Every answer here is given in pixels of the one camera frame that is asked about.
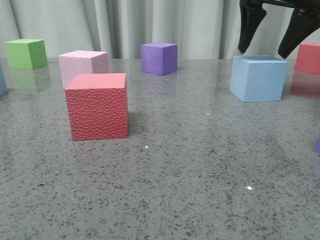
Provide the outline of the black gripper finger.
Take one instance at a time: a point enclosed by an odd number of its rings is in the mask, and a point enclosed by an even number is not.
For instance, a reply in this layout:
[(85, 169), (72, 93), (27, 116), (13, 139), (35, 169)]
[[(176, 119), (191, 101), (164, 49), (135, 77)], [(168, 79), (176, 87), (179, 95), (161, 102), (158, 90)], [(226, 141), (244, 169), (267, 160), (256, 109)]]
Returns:
[(238, 50), (244, 54), (258, 29), (258, 26), (267, 14), (262, 4), (240, 4), (240, 37)]
[(320, 28), (320, 10), (295, 8), (279, 45), (278, 54), (286, 59), (310, 34)]

